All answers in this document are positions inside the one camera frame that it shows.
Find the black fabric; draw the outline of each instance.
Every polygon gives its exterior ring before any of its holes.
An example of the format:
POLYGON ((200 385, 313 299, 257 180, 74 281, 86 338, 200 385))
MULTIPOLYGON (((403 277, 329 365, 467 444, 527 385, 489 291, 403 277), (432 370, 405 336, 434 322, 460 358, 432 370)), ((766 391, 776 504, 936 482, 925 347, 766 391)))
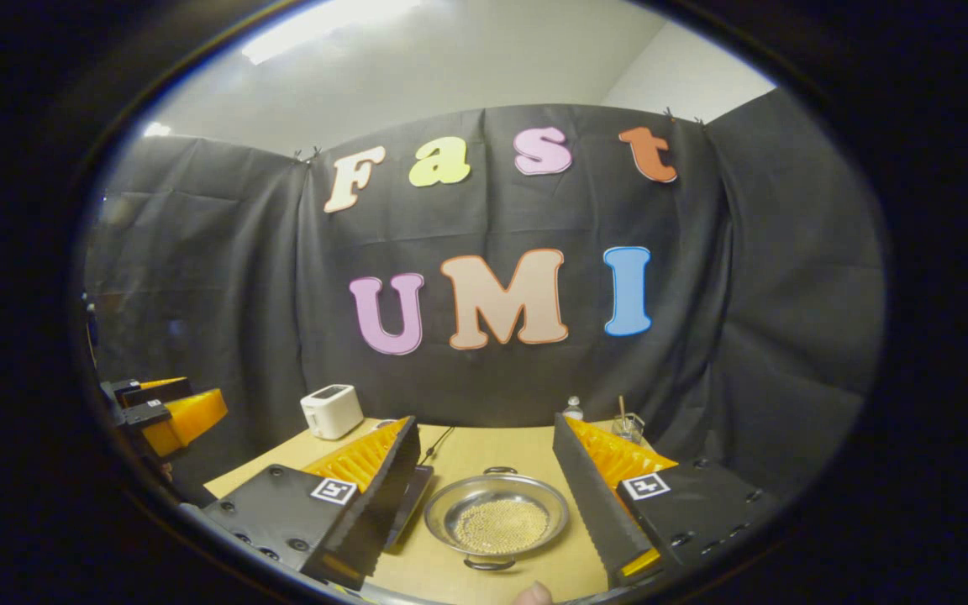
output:
POLYGON ((869 203, 856 173, 780 92, 707 129, 621 108, 460 112, 308 162, 146 138, 108 184, 92 241, 99 369, 108 379, 184 375, 198 390, 223 388, 230 414, 183 456, 203 480, 303 429, 304 394, 349 383, 366 416, 476 426, 550 424, 570 395, 600 420, 622 393, 664 455, 724 459, 745 480, 786 491, 845 436, 871 379, 883 275, 869 203), (514 135, 546 126, 566 135, 573 164, 524 176, 514 135), (638 126, 668 141, 675 182, 638 172, 618 140, 638 126), (470 175, 415 187, 414 153, 446 135, 467 141, 470 175), (377 145, 387 158, 357 204, 325 213, 333 162, 377 145), (620 245, 652 254, 653 324, 612 337, 602 256, 620 245), (538 248, 564 254, 568 338, 501 345, 483 327, 487 347, 450 347, 454 298, 442 261, 480 255, 506 286, 538 248), (389 280, 404 272, 425 278, 423 342, 385 355, 361 337, 349 284, 383 281, 381 321, 398 334, 389 280))

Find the orange letter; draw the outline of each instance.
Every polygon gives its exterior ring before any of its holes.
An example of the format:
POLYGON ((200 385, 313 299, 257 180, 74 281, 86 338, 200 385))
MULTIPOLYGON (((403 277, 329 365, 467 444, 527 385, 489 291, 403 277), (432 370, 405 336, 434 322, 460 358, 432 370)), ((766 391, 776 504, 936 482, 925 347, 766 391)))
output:
POLYGON ((514 334, 518 316, 525 310, 525 326, 518 340, 526 345, 542 345, 566 339, 570 330, 562 325, 558 310, 558 268, 562 253, 552 249, 530 250, 518 261, 510 287, 503 288, 491 267, 480 256, 455 256, 439 271, 454 288, 454 315, 457 327, 450 337, 455 349, 480 349, 487 345, 487 334, 476 321, 477 311, 489 329, 504 345, 514 334))
POLYGON ((338 212, 346 210, 357 203, 357 194, 353 192, 353 186, 357 185, 357 191, 368 185, 368 179, 372 176, 372 164, 380 164, 383 158, 387 157, 387 149, 383 145, 360 153, 347 155, 341 160, 334 161, 334 186, 331 187, 331 199, 324 204, 324 212, 338 212))
POLYGON ((629 143, 630 149, 634 150, 634 164, 641 175, 660 183, 670 183, 679 177, 675 169, 660 161, 660 152, 668 149, 667 141, 653 137, 652 131, 645 126, 626 130, 618 135, 618 140, 629 143))

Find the clear plastic bottle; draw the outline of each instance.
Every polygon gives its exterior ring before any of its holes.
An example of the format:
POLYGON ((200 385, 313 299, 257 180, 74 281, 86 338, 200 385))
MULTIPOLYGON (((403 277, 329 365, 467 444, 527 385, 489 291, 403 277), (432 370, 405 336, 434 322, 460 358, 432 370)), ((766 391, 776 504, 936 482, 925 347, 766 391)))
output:
POLYGON ((575 420, 584 420, 585 413, 581 410, 581 399, 570 397, 567 399, 567 403, 566 409, 562 410, 562 416, 574 418, 575 420))

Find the stainless steel bowl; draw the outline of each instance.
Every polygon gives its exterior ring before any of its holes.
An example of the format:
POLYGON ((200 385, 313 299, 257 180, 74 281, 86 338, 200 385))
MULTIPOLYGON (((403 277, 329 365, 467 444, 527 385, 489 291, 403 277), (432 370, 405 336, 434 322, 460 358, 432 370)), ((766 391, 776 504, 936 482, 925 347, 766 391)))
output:
MULTIPOLYGON (((566 499, 554 487, 537 479, 518 475, 518 471, 508 466, 488 468, 483 475, 450 483, 430 499, 423 511, 423 520, 428 525, 428 531, 443 544, 459 552, 465 552, 466 555, 489 556, 489 558, 521 555, 523 552, 545 546, 566 527, 569 517, 570 510, 566 499), (540 539, 521 550, 488 554, 488 552, 476 552, 467 548, 457 539, 454 531, 461 514, 471 506, 501 501, 501 499, 532 502, 539 506, 548 516, 548 528, 544 530, 540 539)), ((474 570, 499 571, 514 566, 514 559, 504 563, 477 563, 466 558, 465 563, 474 570)))

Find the white toaster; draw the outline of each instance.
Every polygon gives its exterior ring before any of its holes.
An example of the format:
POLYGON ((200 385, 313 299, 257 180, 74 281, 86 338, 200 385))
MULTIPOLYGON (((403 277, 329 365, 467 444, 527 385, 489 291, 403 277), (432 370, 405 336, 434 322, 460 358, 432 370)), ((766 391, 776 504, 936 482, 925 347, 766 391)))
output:
POLYGON ((349 384, 331 384, 301 397, 301 411, 312 434, 320 439, 339 439, 365 420, 357 391, 349 384))

